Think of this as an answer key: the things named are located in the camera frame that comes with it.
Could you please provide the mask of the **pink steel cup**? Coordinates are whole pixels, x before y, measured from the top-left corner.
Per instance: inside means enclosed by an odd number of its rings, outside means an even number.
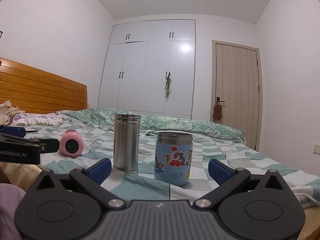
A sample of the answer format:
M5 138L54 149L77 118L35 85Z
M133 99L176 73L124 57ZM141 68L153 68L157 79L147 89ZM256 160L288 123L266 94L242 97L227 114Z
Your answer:
M74 129L68 129L60 140L60 151L63 155L75 158L82 154L84 150L84 140L80 133Z

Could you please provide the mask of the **tall stainless steel cup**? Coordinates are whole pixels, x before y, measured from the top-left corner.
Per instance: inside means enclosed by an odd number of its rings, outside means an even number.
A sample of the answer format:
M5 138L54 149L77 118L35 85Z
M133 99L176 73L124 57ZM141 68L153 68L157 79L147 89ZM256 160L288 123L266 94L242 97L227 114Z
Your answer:
M113 166L130 173L138 172L140 115L115 114Z

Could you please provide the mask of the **blue cartoon steel cup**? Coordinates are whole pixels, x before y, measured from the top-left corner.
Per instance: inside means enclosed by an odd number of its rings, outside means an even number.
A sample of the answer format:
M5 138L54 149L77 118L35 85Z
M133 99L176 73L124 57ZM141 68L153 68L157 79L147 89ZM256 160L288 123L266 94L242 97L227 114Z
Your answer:
M154 178L183 186L190 177L193 136L185 132L158 132L155 149Z

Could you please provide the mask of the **beige crumpled cloth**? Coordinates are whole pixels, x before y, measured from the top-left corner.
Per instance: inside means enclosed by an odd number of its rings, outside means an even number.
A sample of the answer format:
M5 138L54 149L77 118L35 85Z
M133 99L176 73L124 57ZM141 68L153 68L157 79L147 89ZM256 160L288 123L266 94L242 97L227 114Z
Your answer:
M18 107L13 107L10 101L6 101L0 104L0 125L11 124L16 114L24 113Z

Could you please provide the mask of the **purple floral pillow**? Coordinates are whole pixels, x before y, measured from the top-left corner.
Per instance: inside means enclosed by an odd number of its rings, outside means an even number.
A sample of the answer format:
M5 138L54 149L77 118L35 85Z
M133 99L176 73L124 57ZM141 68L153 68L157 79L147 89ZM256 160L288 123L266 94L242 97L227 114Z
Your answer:
M30 125L49 125L55 126L63 123L64 119L58 114L35 114L20 113L16 114L11 122L13 126L30 126Z

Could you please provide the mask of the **wooden headboard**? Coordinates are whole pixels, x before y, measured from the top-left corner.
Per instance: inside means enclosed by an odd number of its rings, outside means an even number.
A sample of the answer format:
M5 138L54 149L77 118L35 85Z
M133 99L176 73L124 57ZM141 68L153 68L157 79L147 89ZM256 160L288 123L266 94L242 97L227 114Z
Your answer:
M1 58L1 103L27 113L87 108L87 86L44 70Z

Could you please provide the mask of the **green floral duvet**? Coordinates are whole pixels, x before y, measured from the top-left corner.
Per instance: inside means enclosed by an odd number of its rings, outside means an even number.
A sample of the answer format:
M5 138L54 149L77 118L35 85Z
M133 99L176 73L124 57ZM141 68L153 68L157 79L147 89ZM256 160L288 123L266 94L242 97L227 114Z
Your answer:
M78 120L87 126L112 130L116 114L134 115L134 112L112 109L88 108L80 111L59 111L59 114L69 120ZM203 120L190 120L159 115L141 115L141 131L182 131L201 134L207 137L240 142L245 144L244 132L237 128Z

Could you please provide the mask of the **beige wooden door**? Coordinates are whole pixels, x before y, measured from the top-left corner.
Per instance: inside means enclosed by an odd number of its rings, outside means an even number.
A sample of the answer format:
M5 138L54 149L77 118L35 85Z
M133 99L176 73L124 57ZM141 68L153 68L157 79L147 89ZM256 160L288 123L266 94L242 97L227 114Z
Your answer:
M212 99L210 121L244 132L246 145L259 150L263 82L258 48L242 44L212 41ZM225 103L222 119L213 120L216 97Z

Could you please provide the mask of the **white wardrobe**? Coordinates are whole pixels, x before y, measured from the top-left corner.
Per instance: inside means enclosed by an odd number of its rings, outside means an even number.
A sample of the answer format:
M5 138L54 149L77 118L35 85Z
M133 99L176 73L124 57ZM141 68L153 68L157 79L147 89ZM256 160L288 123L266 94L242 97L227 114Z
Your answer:
M171 93L165 99L165 77ZM101 77L98 108L190 119L195 74L195 21L115 25Z

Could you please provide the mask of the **green hanging ornament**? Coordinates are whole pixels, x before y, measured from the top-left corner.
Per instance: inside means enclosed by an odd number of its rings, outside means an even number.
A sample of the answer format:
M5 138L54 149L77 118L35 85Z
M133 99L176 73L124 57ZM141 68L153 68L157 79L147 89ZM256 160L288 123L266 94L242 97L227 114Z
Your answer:
M165 77L165 99L168 100L171 93L171 72L167 72Z

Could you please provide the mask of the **white wall socket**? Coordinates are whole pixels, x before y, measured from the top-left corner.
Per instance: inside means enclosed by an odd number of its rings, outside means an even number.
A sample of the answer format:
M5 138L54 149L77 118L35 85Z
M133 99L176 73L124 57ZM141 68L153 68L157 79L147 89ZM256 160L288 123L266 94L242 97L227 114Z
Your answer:
M320 155L320 144L319 143L314 144L313 153Z

